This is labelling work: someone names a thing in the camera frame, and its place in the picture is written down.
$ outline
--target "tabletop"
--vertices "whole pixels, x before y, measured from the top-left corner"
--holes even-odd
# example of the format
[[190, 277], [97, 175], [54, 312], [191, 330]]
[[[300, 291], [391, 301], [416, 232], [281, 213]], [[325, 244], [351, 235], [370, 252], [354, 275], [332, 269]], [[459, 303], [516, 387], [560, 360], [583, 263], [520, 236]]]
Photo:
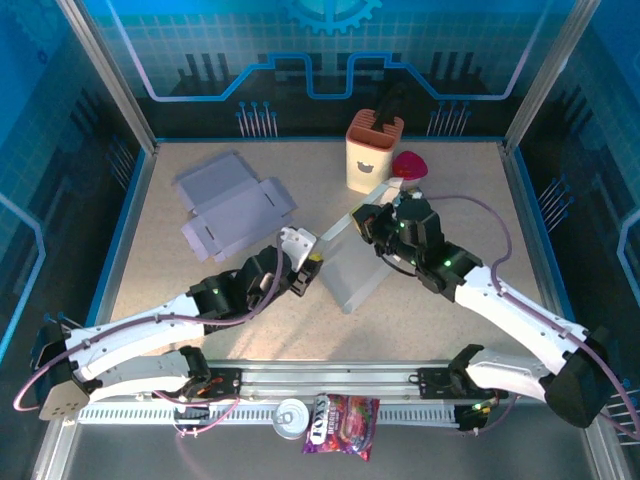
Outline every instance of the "tabletop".
[[[145, 198], [112, 320], [155, 307], [190, 285], [275, 242], [275, 234], [222, 263], [200, 263], [180, 228], [189, 220], [172, 187], [174, 177], [227, 150], [237, 151], [260, 179], [277, 177], [298, 205], [294, 226], [322, 235], [365, 196], [345, 184], [345, 142], [165, 143]], [[514, 254], [500, 276], [540, 300], [518, 216], [495, 143], [401, 142], [425, 159], [427, 195], [464, 194], [505, 220]], [[445, 237], [486, 264], [504, 254], [497, 222], [462, 200], [432, 202]], [[195, 345], [208, 359], [433, 360], [450, 359], [469, 343], [522, 353], [523, 347], [476, 313], [427, 291], [415, 278], [391, 273], [355, 312], [345, 315], [317, 279], [302, 298], [286, 293], [249, 323], [209, 335]]]

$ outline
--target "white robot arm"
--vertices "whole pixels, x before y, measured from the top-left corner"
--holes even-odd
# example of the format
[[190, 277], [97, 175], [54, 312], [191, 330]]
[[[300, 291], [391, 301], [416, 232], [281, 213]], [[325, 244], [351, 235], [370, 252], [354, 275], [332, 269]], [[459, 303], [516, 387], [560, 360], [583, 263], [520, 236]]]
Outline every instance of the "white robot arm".
[[[427, 289], [483, 316], [533, 354], [508, 356], [469, 345], [448, 369], [461, 397], [470, 390], [491, 394], [508, 391], [546, 402], [572, 425], [584, 428], [591, 423], [612, 387], [567, 336], [591, 342], [606, 356], [614, 350], [606, 332], [589, 333], [500, 279], [497, 290], [490, 268], [463, 248], [444, 241], [439, 218], [426, 200], [407, 198], [397, 206], [363, 205], [352, 215], [362, 238], [374, 245], [376, 254], [397, 255], [412, 264], [415, 276]], [[314, 243], [315, 237], [303, 229], [283, 229], [283, 274], [277, 294], [269, 302], [288, 290], [304, 294], [322, 263], [310, 256]], [[71, 330], [66, 338], [55, 331], [55, 325], [43, 328], [33, 353], [36, 372], [54, 353], [73, 353], [36, 383], [40, 418], [59, 418], [69, 413], [65, 406], [79, 409], [123, 394], [163, 391], [206, 400], [228, 394], [230, 385], [233, 393], [240, 394], [240, 382], [226, 384], [226, 389], [211, 388], [210, 369], [197, 348], [141, 355], [242, 323], [242, 319], [235, 319], [265, 299], [275, 271], [275, 249], [268, 247], [247, 260], [240, 271], [209, 277], [147, 312], [99, 327]], [[555, 328], [541, 322], [541, 316]], [[92, 341], [96, 335], [102, 335], [98, 342]], [[615, 358], [611, 355], [608, 360], [613, 363]]]

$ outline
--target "snack bag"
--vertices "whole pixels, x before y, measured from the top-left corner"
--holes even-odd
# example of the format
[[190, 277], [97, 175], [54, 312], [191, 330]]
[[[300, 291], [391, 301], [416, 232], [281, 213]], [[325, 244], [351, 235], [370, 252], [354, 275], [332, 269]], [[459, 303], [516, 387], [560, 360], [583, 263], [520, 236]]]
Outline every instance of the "snack bag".
[[375, 398], [318, 395], [302, 452], [342, 452], [368, 462], [379, 406]]

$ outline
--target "metal bracket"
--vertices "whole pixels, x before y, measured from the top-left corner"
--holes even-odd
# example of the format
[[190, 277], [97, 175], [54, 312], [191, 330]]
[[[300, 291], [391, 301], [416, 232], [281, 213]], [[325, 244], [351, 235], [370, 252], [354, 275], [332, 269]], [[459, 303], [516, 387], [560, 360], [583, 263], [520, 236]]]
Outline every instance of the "metal bracket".
[[[409, 381], [418, 386], [422, 400], [489, 400], [496, 396], [494, 390], [482, 390], [479, 388], [468, 389], [466, 394], [460, 393], [451, 381], [451, 372], [448, 368], [419, 368]], [[498, 391], [500, 399], [508, 397], [508, 393]]]

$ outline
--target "purple cable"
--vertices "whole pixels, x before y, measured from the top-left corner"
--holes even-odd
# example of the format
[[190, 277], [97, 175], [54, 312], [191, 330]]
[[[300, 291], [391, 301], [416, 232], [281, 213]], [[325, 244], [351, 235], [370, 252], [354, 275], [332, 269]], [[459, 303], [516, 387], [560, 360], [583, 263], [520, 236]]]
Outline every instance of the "purple cable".
[[519, 309], [532, 315], [536, 319], [540, 320], [542, 323], [552, 328], [553, 330], [558, 332], [560, 335], [566, 336], [566, 338], [568, 338], [574, 345], [584, 350], [587, 353], [587, 355], [589, 355], [589, 357], [591, 357], [591, 359], [598, 364], [598, 366], [602, 369], [604, 374], [607, 376], [609, 381], [612, 383], [613, 387], [616, 389], [616, 391], [620, 395], [620, 398], [622, 398], [622, 401], [625, 407], [627, 407], [627, 411], [631, 416], [631, 420], [633, 421], [635, 432], [632, 432], [631, 430], [623, 427], [619, 422], [616, 422], [614, 419], [612, 419], [608, 415], [600, 413], [600, 416], [603, 419], [605, 419], [608, 423], [610, 423], [618, 431], [624, 433], [625, 435], [631, 437], [634, 440], [640, 440], [640, 417], [638, 416], [638, 412], [636, 412], [636, 409], [631, 401], [631, 398], [629, 398], [627, 391], [624, 389], [624, 387], [618, 380], [618, 377], [616, 377], [616, 374], [613, 372], [613, 370], [611, 370], [609, 365], [607, 365], [607, 363], [604, 360], [602, 360], [602, 358], [589, 345], [584, 343], [578, 337], [576, 337], [570, 332], [565, 332], [560, 325], [556, 324], [552, 320], [549, 320], [547, 317], [545, 317], [535, 309], [531, 308], [526, 303], [520, 301], [519, 299], [511, 295], [509, 292], [503, 292], [502, 289], [500, 288], [500, 283], [498, 281], [498, 267], [502, 263], [509, 260], [509, 258], [511, 258], [511, 254], [513, 253], [513, 243], [511, 241], [511, 233], [509, 232], [509, 228], [507, 227], [507, 224], [504, 222], [502, 217], [498, 214], [498, 212], [496, 212], [493, 208], [491, 208], [489, 205], [487, 205], [483, 201], [473, 197], [469, 197], [467, 195], [442, 195], [442, 196], [435, 196], [435, 197], [427, 197], [427, 200], [450, 200], [450, 199], [462, 199], [462, 200], [468, 200], [470, 202], [473, 202], [476, 205], [479, 205], [480, 207], [484, 208], [491, 215], [493, 215], [496, 218], [496, 220], [498, 220], [498, 223], [500, 224], [500, 228], [502, 229], [504, 236], [507, 240], [507, 253], [504, 254], [495, 262], [493, 262], [493, 264], [491, 265], [491, 283], [493, 284], [493, 287], [496, 289], [498, 294], [502, 295], [507, 301], [509, 301]]
[[[195, 323], [201, 323], [203, 325], [225, 326], [225, 327], [233, 327], [235, 325], [240, 325], [242, 323], [245, 323], [246, 321], [251, 320], [253, 317], [255, 317], [260, 312], [262, 312], [262, 310], [264, 310], [264, 308], [269, 304], [273, 296], [276, 294], [276, 290], [280, 285], [280, 280], [282, 279], [282, 269], [284, 266], [284, 253], [282, 251], [282, 239], [280, 237], [279, 231], [276, 238], [276, 250], [277, 250], [276, 273], [273, 277], [273, 281], [271, 282], [271, 287], [269, 288], [267, 295], [262, 299], [262, 301], [256, 306], [255, 309], [253, 309], [252, 311], [243, 315], [240, 318], [237, 318], [234, 320], [208, 320], [204, 318], [188, 317], [186, 315], [154, 315], [149, 317], [137, 318], [135, 320], [131, 320], [130, 322], [116, 325], [115, 327], [110, 328], [109, 330], [105, 330], [104, 332], [98, 333], [97, 335], [87, 339], [87, 341], [89, 343], [96, 343], [102, 340], [103, 338], [107, 338], [113, 335], [114, 333], [120, 332], [122, 330], [126, 330], [127, 328], [143, 325], [145, 323], [151, 323], [151, 322], [159, 323], [159, 322], [168, 321], [168, 320], [189, 320]], [[45, 373], [47, 373], [51, 369], [51, 367], [60, 363], [62, 360], [70, 357], [74, 353], [79, 352], [84, 348], [89, 348], [89, 347], [85, 345], [85, 343], [80, 343], [75, 347], [71, 347], [69, 350], [66, 350], [61, 354], [56, 355], [54, 358], [52, 358], [43, 366], [41, 366], [38, 370], [36, 370], [33, 373], [33, 375], [31, 375], [31, 377], [29, 377], [29, 379], [25, 382], [22, 388], [18, 390], [18, 393], [13, 399], [13, 408], [18, 412], [30, 412], [33, 410], [38, 410], [40, 408], [40, 405], [32, 405], [30, 407], [23, 407], [21, 405], [22, 399], [24, 398], [27, 391], [33, 386], [34, 383], [36, 383], [36, 381], [38, 381], [40, 377], [42, 377]]]
[[454, 430], [452, 432], [447, 432], [447, 434], [457, 435], [459, 437], [477, 437], [480, 434], [487, 433], [493, 430], [494, 428], [496, 428], [498, 425], [500, 425], [502, 422], [506, 420], [507, 416], [509, 415], [509, 413], [511, 413], [511, 410], [513, 409], [513, 407], [515, 407], [516, 402], [518, 401], [519, 398], [520, 398], [520, 395], [513, 395], [511, 397], [511, 401], [507, 405], [507, 408], [504, 410], [504, 412], [500, 414], [500, 416], [495, 422], [487, 425], [486, 427], [479, 428], [478, 430], [471, 430], [471, 431], [464, 431], [464, 432], [460, 430]]
[[193, 431], [189, 431], [189, 430], [180, 430], [176, 425], [174, 425], [173, 427], [178, 430], [182, 435], [193, 435], [194, 437], [196, 435], [199, 435], [201, 433], [207, 432], [209, 430], [211, 430], [212, 428], [214, 428], [217, 425], [220, 425], [225, 418], [227, 418], [229, 415], [231, 415], [231, 413], [238, 408], [238, 405], [240, 404], [240, 397], [236, 398], [236, 401], [233, 402], [233, 404], [227, 409], [226, 412], [224, 412], [220, 418], [218, 418], [215, 422], [210, 423], [209, 425], [205, 426], [205, 427], [201, 427], [198, 429], [195, 429]]
[[167, 402], [171, 402], [176, 405], [182, 405], [183, 407], [206, 407], [211, 405], [212, 403], [216, 403], [221, 400], [227, 400], [229, 398], [238, 398], [238, 395], [236, 395], [235, 393], [230, 393], [229, 395], [220, 395], [219, 397], [213, 398], [211, 400], [203, 400], [198, 402], [181, 402], [180, 400], [171, 398], [169, 395], [167, 395], [164, 392], [161, 392], [160, 390], [154, 390], [153, 393], [155, 393], [161, 399], [166, 400]]

